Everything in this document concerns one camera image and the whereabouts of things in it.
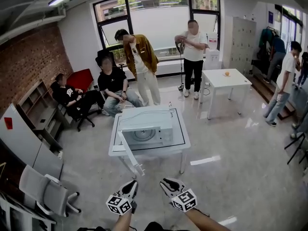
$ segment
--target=red brick wall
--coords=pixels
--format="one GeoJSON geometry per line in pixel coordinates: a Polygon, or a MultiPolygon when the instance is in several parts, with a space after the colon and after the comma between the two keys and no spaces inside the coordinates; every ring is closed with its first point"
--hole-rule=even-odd
{"type": "Polygon", "coordinates": [[[10,103],[43,79],[50,88],[55,77],[73,73],[56,23],[40,26],[0,45],[0,115],[10,103]]]}

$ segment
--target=white t-shirt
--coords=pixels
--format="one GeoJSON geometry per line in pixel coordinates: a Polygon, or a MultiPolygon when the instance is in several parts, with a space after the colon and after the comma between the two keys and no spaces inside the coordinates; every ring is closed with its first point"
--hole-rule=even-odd
{"type": "Polygon", "coordinates": [[[290,52],[287,53],[282,62],[281,73],[279,74],[277,81],[276,81],[278,88],[281,89],[284,72],[285,71],[290,72],[287,83],[285,84],[285,87],[283,89],[283,91],[287,93],[291,93],[292,91],[292,83],[293,83],[295,65],[296,65],[295,63],[296,61],[295,61],[294,56],[290,52]]]}
{"type": "MultiPolygon", "coordinates": [[[[192,42],[207,44],[206,34],[203,32],[199,31],[196,35],[193,35],[189,31],[185,31],[181,35],[192,42]]],[[[203,60],[203,52],[203,50],[199,50],[190,44],[185,44],[184,58],[193,62],[201,61],[203,60]]]]}
{"type": "Polygon", "coordinates": [[[145,73],[146,71],[148,71],[148,68],[144,64],[143,60],[141,59],[141,57],[140,57],[140,55],[139,55],[139,53],[137,51],[136,40],[133,43],[129,43],[129,45],[131,47],[131,52],[134,55],[135,67],[136,67],[137,74],[145,73]]]}

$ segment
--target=small white table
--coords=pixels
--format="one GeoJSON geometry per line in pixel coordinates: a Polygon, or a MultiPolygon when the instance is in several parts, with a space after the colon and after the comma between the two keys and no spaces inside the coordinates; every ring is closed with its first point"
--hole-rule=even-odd
{"type": "MultiPolygon", "coordinates": [[[[137,146],[131,146],[130,149],[134,156],[164,156],[181,153],[180,162],[180,174],[185,171],[186,162],[186,149],[190,148],[191,143],[188,137],[188,133],[184,124],[182,113],[179,109],[170,107],[170,114],[172,115],[172,127],[173,127],[173,144],[170,146],[155,147],[152,144],[143,144],[137,146]]],[[[109,144],[109,156],[117,156],[124,166],[135,177],[135,170],[132,166],[127,164],[124,159],[128,158],[128,154],[119,138],[118,124],[122,119],[122,114],[116,114],[114,126],[112,129],[110,144],[109,144]]]]}
{"type": "Polygon", "coordinates": [[[201,84],[201,97],[200,97],[200,103],[203,102],[203,94],[204,94],[204,88],[205,88],[205,81],[206,79],[213,87],[212,97],[211,97],[211,103],[210,108],[207,112],[207,119],[211,119],[211,112],[213,109],[213,103],[214,98],[216,95],[216,90],[221,88],[231,88],[231,91],[229,93],[228,99],[231,99],[231,95],[233,92],[234,87],[243,87],[245,89],[244,96],[242,98],[242,101],[240,103],[240,108],[238,111],[238,114],[240,115],[242,113],[242,110],[244,108],[245,100],[247,97],[247,94],[250,90],[251,82],[242,75],[237,69],[215,69],[215,70],[203,70],[202,71],[202,84],[201,84]],[[229,72],[230,76],[226,77],[224,74],[226,71],[229,72]]]}

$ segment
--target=yellow jacket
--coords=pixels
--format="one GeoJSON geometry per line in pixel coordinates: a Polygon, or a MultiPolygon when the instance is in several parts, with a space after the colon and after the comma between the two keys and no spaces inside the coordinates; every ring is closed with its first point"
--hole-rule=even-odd
{"type": "MultiPolygon", "coordinates": [[[[155,56],[154,50],[149,40],[146,38],[145,35],[142,35],[142,34],[136,34],[134,36],[136,38],[137,51],[142,61],[144,62],[144,65],[152,73],[155,73],[157,71],[157,64],[159,63],[159,60],[155,56]]],[[[137,72],[136,72],[136,66],[135,66],[135,61],[134,61],[134,55],[131,52],[131,47],[129,44],[124,46],[124,51],[125,51],[125,56],[126,56],[127,67],[133,73],[135,79],[137,80],[137,72]]]]}

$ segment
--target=stairs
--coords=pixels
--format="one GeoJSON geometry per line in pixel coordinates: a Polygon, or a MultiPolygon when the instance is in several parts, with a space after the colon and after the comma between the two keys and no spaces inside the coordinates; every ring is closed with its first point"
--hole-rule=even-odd
{"type": "MultiPolygon", "coordinates": [[[[272,84],[268,84],[263,81],[263,76],[261,74],[256,74],[253,77],[248,78],[252,83],[252,87],[261,95],[261,97],[269,103],[274,92],[275,87],[272,84]]],[[[295,108],[287,101],[284,109],[278,114],[280,120],[286,119],[292,116],[295,112],[295,108]]]]}

